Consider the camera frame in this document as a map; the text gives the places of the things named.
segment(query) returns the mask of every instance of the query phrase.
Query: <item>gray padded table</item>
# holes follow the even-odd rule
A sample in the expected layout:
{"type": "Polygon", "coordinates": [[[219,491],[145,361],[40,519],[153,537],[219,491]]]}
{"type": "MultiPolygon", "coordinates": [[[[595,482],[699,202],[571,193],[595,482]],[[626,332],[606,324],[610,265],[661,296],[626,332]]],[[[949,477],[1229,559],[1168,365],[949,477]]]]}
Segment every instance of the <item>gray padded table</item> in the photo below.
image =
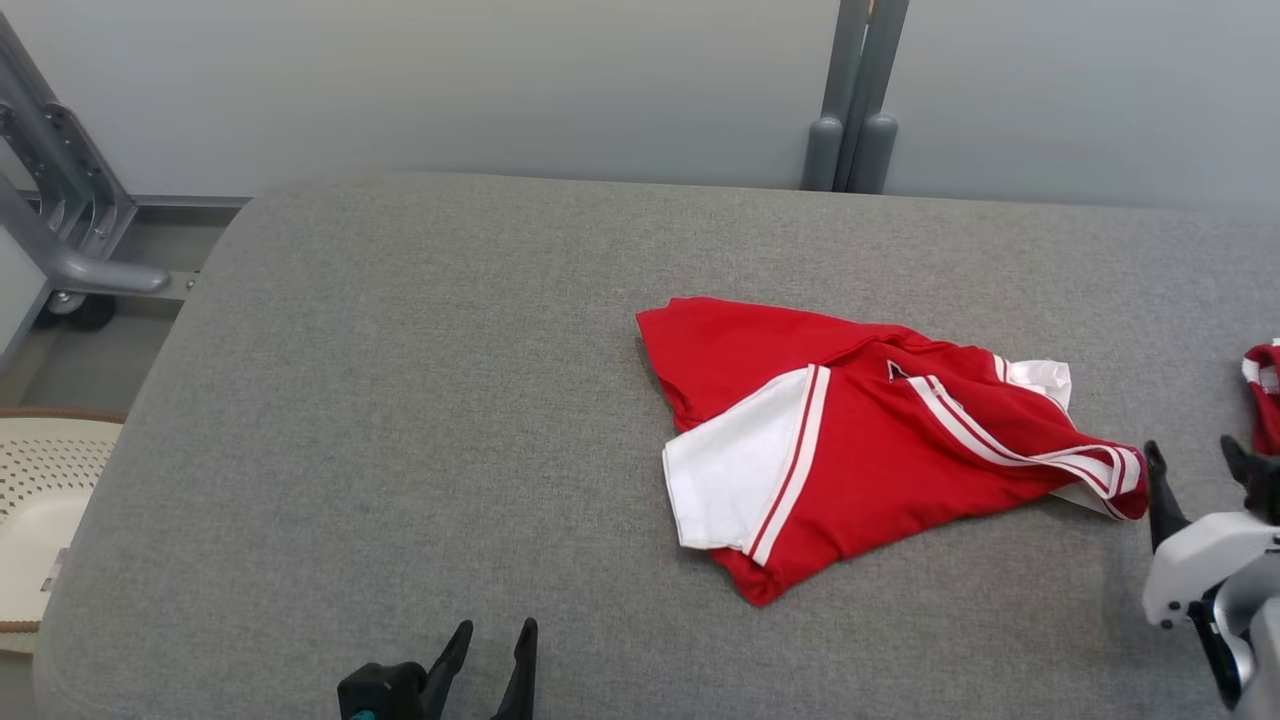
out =
{"type": "Polygon", "coordinates": [[[1076,423],[1161,441],[1190,515],[1280,334],[1280,227],[1098,208],[379,174],[253,201],[169,336],[36,660],[54,719],[337,717],[366,661],[476,623],[489,717],[526,615],[538,716],[1196,719],[1144,523],[1046,498],[756,610],[677,548],[636,311],[713,295],[1071,364],[1076,423]]]}

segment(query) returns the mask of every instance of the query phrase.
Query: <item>perforated plastic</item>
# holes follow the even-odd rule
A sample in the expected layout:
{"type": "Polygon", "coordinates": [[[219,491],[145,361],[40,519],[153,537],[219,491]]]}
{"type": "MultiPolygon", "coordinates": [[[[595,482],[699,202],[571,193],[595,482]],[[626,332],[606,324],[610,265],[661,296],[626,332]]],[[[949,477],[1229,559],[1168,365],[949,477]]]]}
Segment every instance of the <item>perforated plastic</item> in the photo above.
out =
{"type": "Polygon", "coordinates": [[[38,629],[120,427],[0,418],[0,633],[38,629]]]}

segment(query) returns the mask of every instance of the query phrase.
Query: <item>white stripe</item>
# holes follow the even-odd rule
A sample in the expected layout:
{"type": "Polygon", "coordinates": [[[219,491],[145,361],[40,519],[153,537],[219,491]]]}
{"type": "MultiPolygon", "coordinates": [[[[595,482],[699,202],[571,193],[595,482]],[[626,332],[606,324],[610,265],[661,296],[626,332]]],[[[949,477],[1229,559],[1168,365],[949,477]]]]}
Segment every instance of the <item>white stripe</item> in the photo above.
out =
{"type": "Polygon", "coordinates": [[[1244,379],[1251,383],[1262,384],[1262,380],[1258,379],[1260,369],[1261,366],[1257,360],[1249,360],[1245,357],[1244,363],[1240,363],[1240,372],[1244,373],[1244,379]]]}
{"type": "Polygon", "coordinates": [[[982,457],[987,462],[1004,465],[1006,468],[1025,468],[1030,465],[1030,462],[1018,462],[1016,460],[1010,460],[1009,457],[996,455],[995,452],[992,452],[989,447],[978,442],[978,438],[973,437],[973,433],[969,432],[969,428],[965,428],[960,423],[960,420],[955,418],[955,415],[948,413],[947,409],[942,406],[942,401],[938,400],[938,396],[933,393],[933,388],[929,387],[929,383],[925,378],[920,377],[908,378],[908,382],[911,383],[911,387],[915,389],[916,395],[920,396],[920,400],[924,401],[925,407],[928,407],[929,411],[933,413],[933,416],[937,418],[940,423],[942,423],[942,425],[947,429],[947,432],[950,432],[952,436],[955,436],[957,441],[960,441],[960,445],[969,448],[970,452],[973,452],[978,457],[982,457]]]}
{"type": "Polygon", "coordinates": [[[804,489],[804,483],[809,479],[809,469],[813,468],[813,456],[818,450],[818,433],[822,427],[822,409],[827,402],[828,384],[831,384],[831,369],[820,365],[817,366],[813,400],[809,401],[809,415],[804,421],[804,437],[800,438],[796,466],[791,473],[791,482],[787,483],[782,492],[778,509],[773,512],[769,525],[764,528],[760,544],[755,548],[755,555],[751,556],[751,560],[756,565],[764,566],[769,561],[769,553],[773,552],[773,541],[778,539],[778,533],[782,532],[787,518],[791,516],[791,509],[795,507],[796,500],[800,497],[800,491],[804,489]]]}
{"type": "MultiPolygon", "coordinates": [[[[1001,445],[996,441],[996,438],[991,437],[991,433],[978,424],[977,420],[969,416],[969,414],[964,411],[955,398],[947,395],[946,388],[936,377],[928,375],[925,378],[911,378],[910,382],[915,392],[922,400],[924,400],[924,405],[931,413],[933,413],[933,416],[942,423],[942,425],[960,442],[960,445],[965,446],[970,452],[983,460],[996,465],[1004,465],[1006,468],[1025,468],[1029,465],[1047,465],[1057,468],[1079,478],[1093,493],[1102,498],[1115,496],[1117,487],[1115,480],[1116,474],[1119,473],[1119,456],[1116,455],[1116,448],[1111,446],[1092,445],[1060,450],[1033,457],[1019,455],[1001,445]],[[966,420],[969,425],[966,427],[961,423],[957,416],[966,420]],[[974,432],[979,433],[987,443],[980,442],[978,437],[974,436],[974,432]],[[1111,456],[1114,465],[1108,468],[1105,462],[1094,457],[1089,457],[1088,455],[1083,455],[1080,451],[1106,452],[1111,456]],[[1103,484],[1103,488],[1098,488],[1097,483],[1089,479],[1089,475],[1085,474],[1087,471],[1092,471],[1093,477],[1103,484]]],[[[1137,478],[1133,479],[1133,484],[1137,486],[1137,478]]]]}
{"type": "Polygon", "coordinates": [[[1124,454],[1125,462],[1124,479],[1120,480],[1120,495],[1128,495],[1138,489],[1138,480],[1142,479],[1142,460],[1129,450],[1123,447],[1117,447],[1116,450],[1124,454]]]}
{"type": "Polygon", "coordinates": [[[746,536],[746,544],[741,547],[742,552],[751,552],[751,547],[755,546],[755,538],[765,530],[764,521],[769,520],[769,512],[773,510],[773,502],[777,500],[778,493],[782,492],[782,487],[787,482],[788,470],[791,470],[791,460],[796,455],[796,448],[800,447],[800,430],[805,427],[805,401],[809,398],[809,391],[813,388],[813,383],[818,379],[818,373],[814,372],[815,365],[809,365],[803,370],[794,370],[796,373],[804,373],[804,384],[800,388],[800,402],[795,407],[795,423],[791,425],[791,438],[787,442],[787,452],[782,460],[782,468],[778,470],[778,477],[773,480],[773,489],[769,491],[768,501],[764,503],[763,512],[755,519],[751,525],[751,533],[746,536]]]}
{"type": "Polygon", "coordinates": [[[942,400],[943,405],[946,405],[947,407],[950,407],[955,413],[955,415],[957,415],[963,420],[968,421],[968,428],[965,427],[964,423],[961,423],[960,427],[964,428],[964,429],[966,429],[966,430],[969,428],[973,428],[973,430],[970,430],[970,432],[978,433],[978,436],[982,439],[987,441],[987,445],[989,447],[995,448],[996,452],[998,452],[998,454],[1001,454],[1001,455],[1004,455],[1005,457],[1009,457],[1009,459],[1025,460],[1027,461],[1025,465],[1037,465],[1037,464],[1039,464],[1039,465],[1048,465],[1051,468],[1059,468],[1059,469],[1066,470],[1068,473],[1071,473],[1076,478],[1080,478],[1082,480],[1084,480],[1085,483],[1088,483],[1089,488],[1093,492],[1098,493],[1102,497],[1111,497],[1110,491],[1111,491],[1111,488],[1114,486],[1114,482],[1111,480],[1111,471],[1106,471],[1106,473],[1102,473],[1100,475],[1096,475],[1097,480],[1101,482],[1102,486],[1103,486],[1103,489],[1100,489],[1097,487],[1097,483],[1094,483],[1093,480],[1091,480],[1089,477],[1082,471],[1083,468],[1078,468],[1078,466],[1071,465],[1070,462],[1068,462],[1069,459],[1074,459],[1074,457],[1083,457],[1084,460],[1093,460],[1092,457],[1079,456],[1075,452],[1073,452],[1073,451],[1083,450],[1083,448],[1076,447],[1076,448],[1060,450],[1060,451],[1056,451],[1056,452],[1050,452],[1050,454],[1039,455],[1039,456],[1036,456],[1036,457],[1028,457],[1025,455],[1019,455],[1019,454],[1014,452],[1012,450],[1009,450],[1007,447],[1005,447],[1004,445],[1001,445],[1000,441],[997,441],[996,438],[993,438],[991,436],[991,433],[988,433],[986,430],[986,428],[983,428],[980,424],[978,424],[978,420],[974,420],[973,416],[970,416],[968,413],[965,413],[964,407],[959,402],[956,402],[954,397],[951,397],[947,393],[947,389],[945,387],[942,387],[942,382],[941,380],[938,380],[933,375],[929,375],[929,380],[932,380],[933,384],[936,386],[936,388],[938,391],[938,397],[942,400]]]}

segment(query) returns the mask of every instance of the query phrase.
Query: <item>robotic arm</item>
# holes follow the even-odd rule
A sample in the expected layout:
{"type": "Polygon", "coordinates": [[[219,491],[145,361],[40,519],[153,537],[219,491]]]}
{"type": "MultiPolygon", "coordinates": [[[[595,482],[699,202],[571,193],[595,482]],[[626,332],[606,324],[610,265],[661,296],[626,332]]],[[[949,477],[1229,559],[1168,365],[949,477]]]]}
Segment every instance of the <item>robotic arm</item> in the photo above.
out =
{"type": "Polygon", "coordinates": [[[1280,717],[1280,464],[1222,437],[1244,510],[1187,520],[1169,466],[1146,446],[1155,560],[1142,593],[1147,621],[1194,625],[1231,717],[1280,717]]]}
{"type": "MultiPolygon", "coordinates": [[[[342,720],[440,720],[453,676],[462,670],[475,625],[463,620],[426,670],[417,662],[370,662],[338,683],[342,720]]],[[[538,623],[529,618],[516,641],[516,669],[493,720],[534,720],[538,623]]]]}

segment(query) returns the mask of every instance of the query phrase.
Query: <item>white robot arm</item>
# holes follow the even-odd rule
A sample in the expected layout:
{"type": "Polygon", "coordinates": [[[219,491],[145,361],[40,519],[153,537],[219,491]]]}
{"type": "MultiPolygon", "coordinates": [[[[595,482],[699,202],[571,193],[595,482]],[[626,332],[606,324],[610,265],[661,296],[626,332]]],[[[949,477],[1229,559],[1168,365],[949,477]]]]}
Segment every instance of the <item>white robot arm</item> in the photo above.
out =
{"type": "Polygon", "coordinates": [[[1245,510],[1189,523],[1153,442],[1146,447],[1155,560],[1142,593],[1147,621],[1189,620],[1234,719],[1280,717],[1280,464],[1230,437],[1222,452],[1245,510]]]}

